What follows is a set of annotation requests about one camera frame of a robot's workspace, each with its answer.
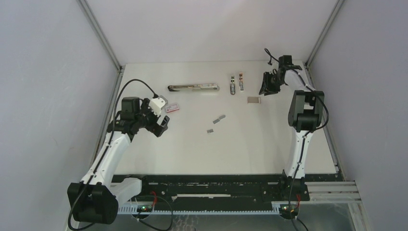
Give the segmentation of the small brown stapler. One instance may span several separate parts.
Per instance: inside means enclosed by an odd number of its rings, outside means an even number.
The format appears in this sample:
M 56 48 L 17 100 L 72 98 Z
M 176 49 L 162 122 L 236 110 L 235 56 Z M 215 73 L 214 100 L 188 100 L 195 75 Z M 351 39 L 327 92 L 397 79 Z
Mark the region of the small brown stapler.
M 235 94 L 236 94 L 236 84 L 235 84 L 235 76 L 234 76 L 234 75 L 232 75 L 232 76 L 230 77 L 229 89 L 230 89 L 230 94 L 231 94 L 231 95 L 235 95 Z

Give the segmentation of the black and beige stapler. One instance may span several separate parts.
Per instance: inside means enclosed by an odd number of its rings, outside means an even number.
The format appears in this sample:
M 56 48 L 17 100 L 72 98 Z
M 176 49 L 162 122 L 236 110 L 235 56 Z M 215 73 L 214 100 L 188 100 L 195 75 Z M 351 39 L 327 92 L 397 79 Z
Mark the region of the black and beige stapler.
M 190 85 L 169 85 L 167 89 L 170 92 L 180 91 L 219 91 L 220 87 L 216 83 L 210 84 L 190 84 Z

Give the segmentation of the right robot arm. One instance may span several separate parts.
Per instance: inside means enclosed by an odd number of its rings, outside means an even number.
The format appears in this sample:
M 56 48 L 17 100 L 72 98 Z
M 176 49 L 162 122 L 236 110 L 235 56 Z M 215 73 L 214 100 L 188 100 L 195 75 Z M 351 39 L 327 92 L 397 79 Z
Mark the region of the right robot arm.
M 307 150 L 313 133 L 322 129 L 323 112 L 328 112 L 324 104 L 324 93 L 310 86 L 301 76 L 302 67 L 294 65 L 290 55 L 275 58 L 270 53 L 269 65 L 273 61 L 278 68 L 265 72 L 259 95 L 273 95 L 280 92 L 282 86 L 293 91 L 288 112 L 288 125 L 293 132 L 290 157 L 283 173 L 290 179 L 301 179 L 305 176 Z

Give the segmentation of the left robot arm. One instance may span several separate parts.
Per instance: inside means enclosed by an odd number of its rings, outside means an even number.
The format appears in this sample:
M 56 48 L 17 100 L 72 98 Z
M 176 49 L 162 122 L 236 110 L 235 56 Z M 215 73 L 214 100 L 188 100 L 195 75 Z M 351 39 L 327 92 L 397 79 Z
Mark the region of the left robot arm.
M 109 124 L 102 149 L 89 171 L 80 182 L 68 186 L 71 207 L 68 221 L 111 224 L 125 202 L 133 197 L 143 201 L 150 196 L 150 187 L 138 178 L 125 179 L 116 186 L 111 183 L 123 154 L 140 129 L 156 137 L 167 130 L 168 116 L 158 123 L 166 105 L 167 100 L 162 96 L 122 99 L 121 110 Z

